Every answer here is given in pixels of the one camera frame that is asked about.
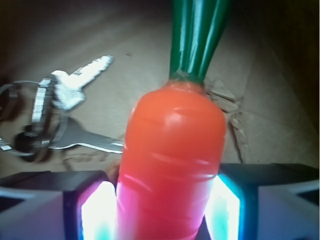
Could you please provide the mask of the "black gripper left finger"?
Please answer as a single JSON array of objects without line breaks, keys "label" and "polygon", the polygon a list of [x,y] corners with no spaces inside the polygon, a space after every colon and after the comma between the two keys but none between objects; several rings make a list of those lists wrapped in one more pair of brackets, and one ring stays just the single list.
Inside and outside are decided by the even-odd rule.
[{"label": "black gripper left finger", "polygon": [[0,179],[2,240],[112,240],[115,215],[115,187],[101,170]]}]

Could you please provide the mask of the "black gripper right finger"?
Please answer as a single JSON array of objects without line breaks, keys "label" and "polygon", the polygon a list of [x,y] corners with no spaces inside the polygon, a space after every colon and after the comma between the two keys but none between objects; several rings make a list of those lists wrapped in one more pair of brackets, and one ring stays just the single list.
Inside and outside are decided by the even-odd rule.
[{"label": "black gripper right finger", "polygon": [[204,215],[210,240],[317,240],[320,172],[300,163],[223,163]]}]

